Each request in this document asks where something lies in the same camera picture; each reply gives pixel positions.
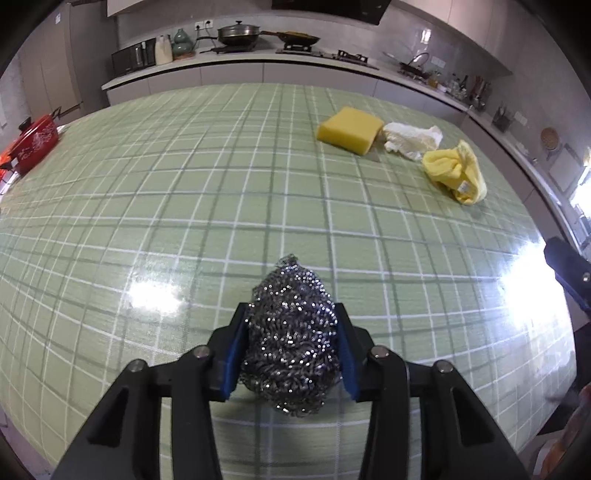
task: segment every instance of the wall switch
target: wall switch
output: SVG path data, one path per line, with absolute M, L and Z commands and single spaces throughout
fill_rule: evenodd
M 521 125 L 526 126 L 527 125 L 527 118 L 525 118 L 523 116 L 523 113 L 521 112 L 515 112 L 515 120 L 517 120 Z
M 437 57 L 431 57 L 431 63 L 433 63 L 441 69 L 445 68 L 445 61 L 442 59 L 438 59 Z

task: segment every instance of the yellow sponge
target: yellow sponge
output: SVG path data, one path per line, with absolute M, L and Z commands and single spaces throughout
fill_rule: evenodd
M 319 125 L 316 138 L 357 155 L 365 155 L 384 125 L 379 118 L 350 106 Z

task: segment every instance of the gas stove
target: gas stove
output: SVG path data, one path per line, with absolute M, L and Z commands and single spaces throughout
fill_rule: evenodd
M 321 50 L 314 50 L 312 47 L 304 47 L 301 45 L 289 45 L 285 44 L 283 48 L 277 50 L 277 53 L 291 54 L 291 55 L 306 55 L 309 57 L 318 57 L 322 59 L 331 59 L 338 61 L 346 61 L 355 65 L 361 65 L 362 67 L 368 67 L 370 69 L 379 70 L 368 63 L 368 58 L 363 55 L 353 55 L 344 50 L 339 50 L 338 53 L 326 53 Z

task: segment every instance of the table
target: table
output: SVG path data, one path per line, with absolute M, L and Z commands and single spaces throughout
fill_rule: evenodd
M 488 184 L 456 203 L 420 163 L 315 141 L 351 105 L 464 135 L 362 95 L 273 84 L 167 92 L 69 127 L 5 196 L 0 216 L 0 401 L 56 463 L 118 372 L 168 362 L 229 321 L 287 253 L 352 321 L 405 359 L 447 358 L 514 448 L 574 378 L 562 289 L 525 207 L 475 147 Z M 335 387 L 306 419 L 239 386 L 212 404 L 225 478 L 356 478 L 369 405 Z M 170 478 L 170 405 L 161 459 Z M 413 403 L 411 478 L 420 469 Z

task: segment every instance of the pot handle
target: pot handle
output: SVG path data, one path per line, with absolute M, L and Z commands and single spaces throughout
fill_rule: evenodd
M 29 127 L 33 124 L 33 119 L 31 117 L 28 117 L 23 123 L 21 123 L 18 126 L 18 129 L 21 131 L 21 133 L 26 132 L 27 130 L 29 130 Z

